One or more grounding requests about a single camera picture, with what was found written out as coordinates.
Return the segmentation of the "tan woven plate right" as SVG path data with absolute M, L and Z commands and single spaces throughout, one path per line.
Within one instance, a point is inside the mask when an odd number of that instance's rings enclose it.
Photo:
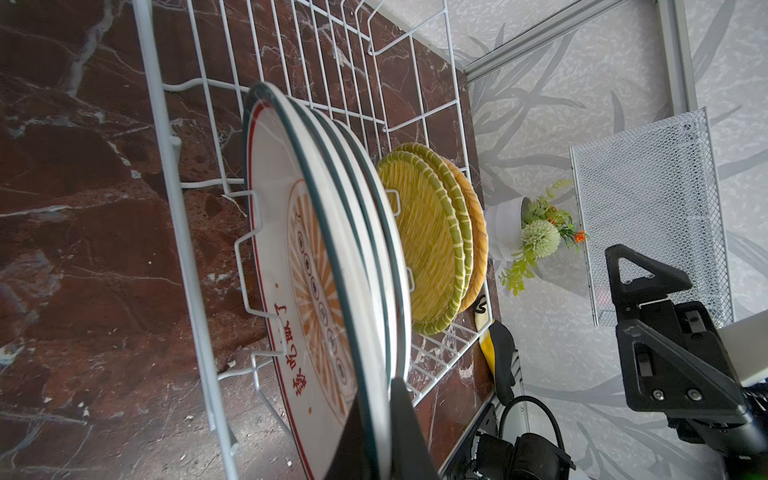
M 444 162 L 454 175 L 464 195 L 472 228 L 473 269 L 467 292 L 459 308 L 459 312 L 463 312 L 475 302 L 483 289 L 488 266 L 488 235 L 482 205 L 471 182 L 456 165 L 447 159 Z

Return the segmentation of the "potted artificial flower plant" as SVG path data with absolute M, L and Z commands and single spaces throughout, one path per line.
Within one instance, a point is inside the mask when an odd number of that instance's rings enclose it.
M 519 295 L 525 281 L 535 277 L 539 260 L 561 246 L 578 248 L 587 240 L 573 216 L 554 204 L 557 194 L 571 185 L 570 180 L 558 180 L 535 199 L 518 197 L 484 211 L 490 255 L 508 263 L 499 278 L 513 295 Z

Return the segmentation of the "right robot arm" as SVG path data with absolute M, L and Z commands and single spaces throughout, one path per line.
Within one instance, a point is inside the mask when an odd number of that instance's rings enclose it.
M 767 314 L 718 329 L 703 303 L 676 304 L 682 270 L 625 245 L 605 251 L 625 399 L 706 445 L 726 479 L 767 476 Z

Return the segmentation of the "green woven plate middle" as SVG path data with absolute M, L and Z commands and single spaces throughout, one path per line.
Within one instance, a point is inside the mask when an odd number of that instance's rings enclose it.
M 443 187 L 448 193 L 449 199 L 454 208 L 463 241 L 465 275 L 462 296 L 465 296 L 469 290 L 471 274 L 474 267 L 471 220 L 466 199 L 458 181 L 458 178 L 466 179 L 466 177 L 452 162 L 440 156 L 435 151 L 423 144 L 415 142 L 404 143 L 399 145 L 396 148 L 396 151 L 406 151 L 415 154 L 424 160 L 437 174 Z

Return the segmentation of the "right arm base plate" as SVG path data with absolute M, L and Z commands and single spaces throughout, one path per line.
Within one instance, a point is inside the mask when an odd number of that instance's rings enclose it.
M 555 441 L 524 433 L 513 442 L 502 438 L 511 410 L 529 402 L 538 406 L 548 418 Z M 546 404 L 531 396 L 513 399 L 495 422 L 496 433 L 487 429 L 494 419 L 488 405 L 441 468 L 443 479 L 585 479 L 587 475 L 566 452 L 560 426 Z

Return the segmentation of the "white plate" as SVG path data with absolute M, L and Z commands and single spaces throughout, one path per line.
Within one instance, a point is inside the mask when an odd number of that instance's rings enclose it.
M 412 339 L 412 311 L 410 299 L 410 284 L 407 276 L 404 253 L 395 221 L 395 212 L 391 205 L 390 196 L 385 190 L 376 168 L 367 150 L 344 123 L 334 120 L 333 124 L 340 131 L 346 144 L 355 156 L 355 163 L 363 177 L 372 202 L 377 211 L 376 216 L 381 230 L 382 245 L 386 250 L 388 267 L 386 271 L 391 278 L 393 287 L 394 320 L 388 323 L 391 341 L 390 353 L 393 358 L 393 371 L 396 377 L 408 379 L 410 370 L 410 347 Z
M 260 82 L 243 114 L 257 285 L 287 419 L 306 475 L 324 479 L 358 399 L 372 479 L 385 479 L 389 377 L 373 298 L 331 155 L 290 100 Z
M 387 195 L 367 151 L 343 123 L 314 112 L 339 152 L 345 175 L 355 192 L 374 255 L 377 287 L 383 307 L 388 373 L 405 379 L 410 362 L 411 310 L 402 246 Z
M 392 373 L 394 356 L 390 353 L 391 341 L 387 339 L 390 334 L 388 323 L 395 318 L 393 287 L 386 271 L 388 267 L 386 250 L 381 243 L 381 230 L 372 197 L 357 168 L 354 154 L 333 121 L 295 99 L 291 99 L 290 102 L 305 125 L 318 131 L 320 146 L 331 155 L 331 158 L 326 161 L 327 168 L 341 197 L 344 212 L 351 223 L 357 248 L 362 256 L 374 302 L 374 313 L 387 376 L 394 378 L 395 375 Z

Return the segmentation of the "green woven plate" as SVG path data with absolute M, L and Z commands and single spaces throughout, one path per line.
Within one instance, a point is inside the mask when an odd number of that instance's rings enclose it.
M 465 285 L 464 241 L 439 175 L 420 156 L 403 150 L 377 165 L 380 181 L 399 208 L 395 218 L 405 263 L 413 276 L 413 331 L 435 335 L 458 314 Z
M 423 144 L 415 142 L 404 143 L 399 145 L 396 148 L 396 151 L 406 151 L 415 154 L 424 160 L 437 174 L 443 187 L 448 193 L 449 199 L 454 208 L 463 241 L 465 275 L 462 296 L 465 296 L 469 290 L 471 274 L 474 267 L 471 220 L 466 199 L 458 181 L 458 178 L 466 179 L 466 177 L 452 162 L 440 156 L 435 151 Z

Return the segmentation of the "white mesh wall basket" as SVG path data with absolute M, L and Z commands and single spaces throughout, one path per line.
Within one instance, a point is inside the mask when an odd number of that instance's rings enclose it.
M 605 251 L 623 244 L 688 274 L 676 303 L 699 301 L 716 327 L 735 320 L 726 236 L 705 109 L 571 148 L 593 321 L 617 324 Z

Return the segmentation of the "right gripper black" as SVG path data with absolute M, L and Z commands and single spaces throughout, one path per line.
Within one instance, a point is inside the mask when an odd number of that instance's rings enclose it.
M 684 271 L 623 244 L 605 250 L 626 403 L 719 454 L 728 479 L 767 476 L 767 315 L 717 329 Z M 621 259 L 650 276 L 621 280 Z

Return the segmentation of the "green woven plate left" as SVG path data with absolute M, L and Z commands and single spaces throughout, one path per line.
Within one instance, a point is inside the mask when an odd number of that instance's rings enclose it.
M 458 314 L 465 285 L 464 241 L 439 175 L 420 156 L 403 150 L 377 165 L 380 181 L 399 208 L 395 218 L 405 263 L 413 276 L 413 331 L 435 335 Z

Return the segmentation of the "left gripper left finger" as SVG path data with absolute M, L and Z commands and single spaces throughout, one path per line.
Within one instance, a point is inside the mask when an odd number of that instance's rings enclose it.
M 325 480 L 373 478 L 373 468 L 365 452 L 364 433 L 359 400 L 355 399 Z

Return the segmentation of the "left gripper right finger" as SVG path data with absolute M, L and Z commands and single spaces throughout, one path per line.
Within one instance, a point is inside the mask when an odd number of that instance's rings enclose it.
M 438 480 L 439 475 L 412 405 L 404 380 L 391 381 L 392 478 Z

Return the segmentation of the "yellow black rubber glove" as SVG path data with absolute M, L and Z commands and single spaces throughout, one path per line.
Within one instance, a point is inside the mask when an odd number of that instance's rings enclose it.
M 517 349 L 514 338 L 503 323 L 491 318 L 485 295 L 478 296 L 472 309 L 476 329 L 486 328 L 478 343 L 494 379 L 495 395 L 502 405 L 507 406 L 515 397 L 512 365 Z

